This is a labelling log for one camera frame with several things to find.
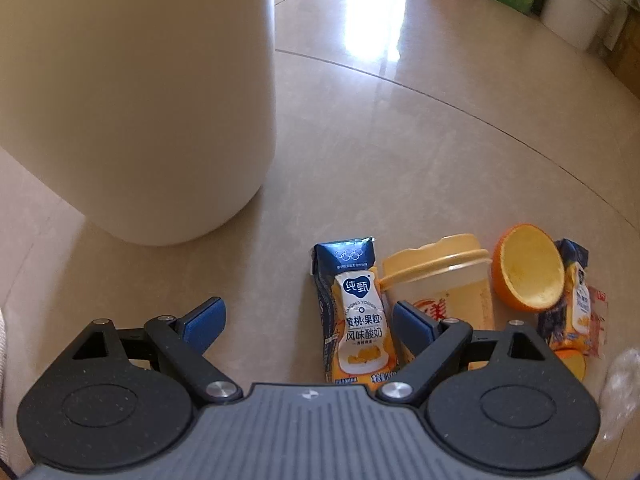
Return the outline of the yellow peach yoghurt carton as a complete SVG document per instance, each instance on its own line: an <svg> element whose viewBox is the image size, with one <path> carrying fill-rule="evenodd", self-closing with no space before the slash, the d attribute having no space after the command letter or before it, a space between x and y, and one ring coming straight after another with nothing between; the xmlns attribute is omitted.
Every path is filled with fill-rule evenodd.
<svg viewBox="0 0 640 480"><path fill-rule="evenodd" d="M314 245L311 278L318 297L323 367L334 385L377 389L399 361L378 288L372 237Z"/></svg>

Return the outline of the cream white plastic bin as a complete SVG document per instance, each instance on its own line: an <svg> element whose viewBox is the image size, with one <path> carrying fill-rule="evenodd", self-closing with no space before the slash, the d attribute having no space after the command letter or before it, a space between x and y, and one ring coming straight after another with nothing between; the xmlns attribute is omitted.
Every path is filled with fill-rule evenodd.
<svg viewBox="0 0 640 480"><path fill-rule="evenodd" d="M273 0L1 0L1 145L127 242L194 240L276 151Z"/></svg>

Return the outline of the clear plastic bag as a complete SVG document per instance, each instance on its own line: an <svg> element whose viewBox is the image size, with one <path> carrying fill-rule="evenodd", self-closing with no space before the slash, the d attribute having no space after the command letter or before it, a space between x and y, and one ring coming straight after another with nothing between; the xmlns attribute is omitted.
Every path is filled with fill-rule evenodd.
<svg viewBox="0 0 640 480"><path fill-rule="evenodd" d="M638 348L623 351L611 363L600 394L600 431L594 445L604 448L620 437L639 409Z"/></svg>

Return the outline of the orange peel half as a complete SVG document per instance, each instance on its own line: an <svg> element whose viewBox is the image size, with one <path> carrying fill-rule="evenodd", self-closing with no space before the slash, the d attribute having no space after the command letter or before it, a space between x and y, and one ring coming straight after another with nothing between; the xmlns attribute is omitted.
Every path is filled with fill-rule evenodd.
<svg viewBox="0 0 640 480"><path fill-rule="evenodd" d="M511 309L539 313L552 308L564 287L564 266L554 241L538 226L512 226L495 247L491 281Z"/></svg>

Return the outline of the yellow plastic cup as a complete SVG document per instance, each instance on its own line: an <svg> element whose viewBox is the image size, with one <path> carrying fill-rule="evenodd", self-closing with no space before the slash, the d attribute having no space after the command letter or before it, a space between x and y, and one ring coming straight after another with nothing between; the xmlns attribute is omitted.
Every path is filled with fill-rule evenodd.
<svg viewBox="0 0 640 480"><path fill-rule="evenodd" d="M474 235L450 235L387 257L378 284L390 307L405 300L436 322L458 318L476 330L493 330L490 265Z"/></svg>

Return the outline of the red pastry wrapper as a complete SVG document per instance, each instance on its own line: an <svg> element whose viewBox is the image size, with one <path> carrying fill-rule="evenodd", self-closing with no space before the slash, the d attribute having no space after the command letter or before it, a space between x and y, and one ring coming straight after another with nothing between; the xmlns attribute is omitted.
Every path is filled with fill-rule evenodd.
<svg viewBox="0 0 640 480"><path fill-rule="evenodd" d="M593 286L589 286L588 290L591 316L587 356L588 358L602 359L608 334L608 297L600 289Z"/></svg>

